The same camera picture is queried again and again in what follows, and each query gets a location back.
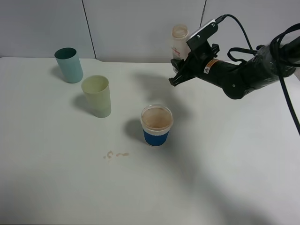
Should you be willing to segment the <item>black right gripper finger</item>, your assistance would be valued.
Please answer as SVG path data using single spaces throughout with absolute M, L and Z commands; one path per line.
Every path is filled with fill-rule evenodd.
M 191 79 L 194 79 L 195 75 L 193 71 L 190 69 L 190 67 L 187 65 L 187 72 L 186 73 L 181 73 L 178 72 L 175 77 L 169 78 L 169 83 L 173 86 L 176 87 L 177 85 L 184 83 L 186 81 L 189 81 Z
M 171 64 L 176 73 L 178 72 L 186 73 L 188 70 L 187 62 L 188 60 L 184 60 L 184 59 L 171 59 Z

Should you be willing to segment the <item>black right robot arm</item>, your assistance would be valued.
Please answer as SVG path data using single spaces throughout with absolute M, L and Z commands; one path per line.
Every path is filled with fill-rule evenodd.
M 218 23 L 211 20 L 190 36 L 187 40 L 190 48 L 188 57 L 185 60 L 171 60 L 178 71 L 175 77 L 169 79 L 172 86 L 199 78 L 220 87 L 229 98 L 241 99 L 279 80 L 279 70 L 269 45 L 261 45 L 258 50 L 231 48 L 231 51 L 254 55 L 249 61 L 239 59 L 238 65 L 218 60 L 219 46 L 208 43 L 208 38 L 217 30 Z

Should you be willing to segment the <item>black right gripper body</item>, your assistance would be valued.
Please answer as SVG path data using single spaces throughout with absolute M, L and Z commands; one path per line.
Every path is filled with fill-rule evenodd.
M 210 46 L 209 43 L 204 43 L 197 49 L 192 50 L 188 56 L 186 78 L 209 79 L 209 76 L 211 76 L 212 79 L 220 79 L 220 75 L 213 72 L 212 69 L 210 69 L 209 74 L 204 72 L 206 65 L 217 57 L 219 51 L 218 44 Z

